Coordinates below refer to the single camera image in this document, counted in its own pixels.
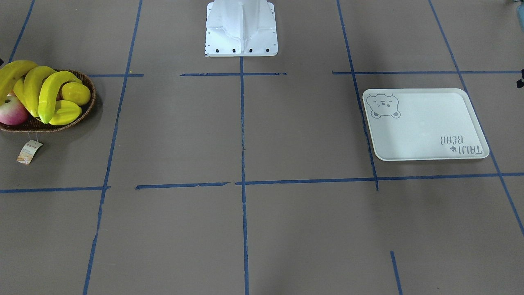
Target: wicker basket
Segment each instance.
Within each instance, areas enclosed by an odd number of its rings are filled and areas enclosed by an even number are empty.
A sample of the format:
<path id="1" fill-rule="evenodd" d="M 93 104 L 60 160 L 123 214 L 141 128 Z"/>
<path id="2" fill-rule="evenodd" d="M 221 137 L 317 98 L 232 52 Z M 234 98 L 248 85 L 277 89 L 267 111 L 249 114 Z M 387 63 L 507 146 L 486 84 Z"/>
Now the wicker basket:
<path id="1" fill-rule="evenodd" d="M 84 118 L 91 112 L 91 110 L 93 109 L 96 103 L 95 86 L 93 84 L 93 81 L 91 81 L 91 79 L 86 74 L 81 73 L 79 71 L 75 71 L 75 70 L 65 70 L 65 71 L 69 71 L 73 73 L 77 78 L 82 80 L 82 83 L 86 85 L 87 88 L 89 88 L 89 90 L 91 91 L 91 98 L 89 102 L 81 106 L 82 113 L 76 120 L 74 120 L 73 122 L 67 125 L 54 126 L 51 124 L 44 124 L 38 121 L 37 119 L 33 118 L 31 115 L 29 115 L 29 118 L 20 125 L 10 126 L 10 125 L 5 125 L 5 124 L 0 123 L 0 130 L 4 130 L 7 132 L 24 132 L 24 133 L 25 132 L 42 132 L 42 133 L 56 132 L 56 131 L 60 131 L 60 130 L 64 130 L 64 129 L 73 127 L 76 124 L 80 123 L 80 121 L 84 120 Z"/>

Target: bear logo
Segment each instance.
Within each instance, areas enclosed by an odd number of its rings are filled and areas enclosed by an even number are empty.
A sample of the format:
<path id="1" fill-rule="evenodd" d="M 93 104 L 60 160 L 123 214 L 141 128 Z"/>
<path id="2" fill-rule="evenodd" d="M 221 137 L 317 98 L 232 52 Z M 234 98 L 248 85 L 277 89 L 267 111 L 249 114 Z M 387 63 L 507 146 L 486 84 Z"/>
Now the bear logo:
<path id="1" fill-rule="evenodd" d="M 398 98 L 393 94 L 388 96 L 386 94 L 368 95 L 366 103 L 371 107 L 371 116 L 378 119 L 382 116 L 392 116 L 397 119 L 400 117 L 398 110 Z"/>

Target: lemon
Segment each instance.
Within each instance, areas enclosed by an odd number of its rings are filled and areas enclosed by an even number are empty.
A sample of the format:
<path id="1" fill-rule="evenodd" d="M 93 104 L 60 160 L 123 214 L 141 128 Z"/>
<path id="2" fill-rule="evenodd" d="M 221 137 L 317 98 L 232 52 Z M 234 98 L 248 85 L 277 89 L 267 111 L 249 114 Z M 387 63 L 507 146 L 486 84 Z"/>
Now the lemon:
<path id="1" fill-rule="evenodd" d="M 91 92 L 89 88 L 81 83 L 70 82 L 62 86 L 62 98 L 83 106 L 89 102 Z"/>

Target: yellow banana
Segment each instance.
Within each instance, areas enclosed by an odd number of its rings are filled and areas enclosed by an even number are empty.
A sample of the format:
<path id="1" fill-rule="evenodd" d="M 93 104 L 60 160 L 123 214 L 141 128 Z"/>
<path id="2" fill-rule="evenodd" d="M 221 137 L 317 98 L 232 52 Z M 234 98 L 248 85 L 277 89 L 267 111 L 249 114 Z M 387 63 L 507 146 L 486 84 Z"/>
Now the yellow banana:
<path id="1" fill-rule="evenodd" d="M 51 125 L 67 125 L 80 116 L 82 109 L 74 102 L 68 100 L 57 101 Z"/>
<path id="2" fill-rule="evenodd" d="M 39 66 L 27 73 L 24 81 L 24 94 L 26 98 L 26 109 L 31 113 L 33 117 L 38 117 L 38 98 L 40 96 L 40 89 L 42 88 L 42 82 L 50 75 L 57 71 L 46 66 Z"/>
<path id="3" fill-rule="evenodd" d="M 40 95 L 38 97 L 38 116 L 42 123 L 49 123 L 55 112 L 57 95 L 60 87 L 64 83 L 78 82 L 82 83 L 73 73 L 68 71 L 59 71 L 50 75 L 42 84 Z"/>
<path id="4" fill-rule="evenodd" d="M 23 77 L 18 79 L 18 81 L 16 81 L 15 85 L 13 86 L 13 92 L 15 93 L 16 97 L 18 97 L 18 100 L 24 105 L 26 110 L 29 110 L 27 108 L 27 104 L 26 104 L 26 96 L 25 96 L 25 93 L 24 93 L 24 78 Z"/>
<path id="5" fill-rule="evenodd" d="M 0 69 L 0 106 L 4 98 L 13 89 L 16 81 L 38 65 L 30 60 L 16 60 Z"/>

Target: paper tag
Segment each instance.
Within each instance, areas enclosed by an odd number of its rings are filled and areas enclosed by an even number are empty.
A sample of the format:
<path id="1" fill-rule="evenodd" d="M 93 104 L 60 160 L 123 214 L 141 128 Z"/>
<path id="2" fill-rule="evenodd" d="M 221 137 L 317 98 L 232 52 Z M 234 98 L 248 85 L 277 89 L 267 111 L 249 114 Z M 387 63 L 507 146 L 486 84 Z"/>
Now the paper tag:
<path id="1" fill-rule="evenodd" d="M 42 143 L 39 143 L 38 141 L 34 141 L 34 140 L 28 141 L 26 145 L 24 145 L 24 147 L 22 148 L 22 151 L 18 155 L 18 158 L 16 159 L 16 161 L 24 165 L 29 165 L 36 151 L 41 146 L 42 146 Z"/>

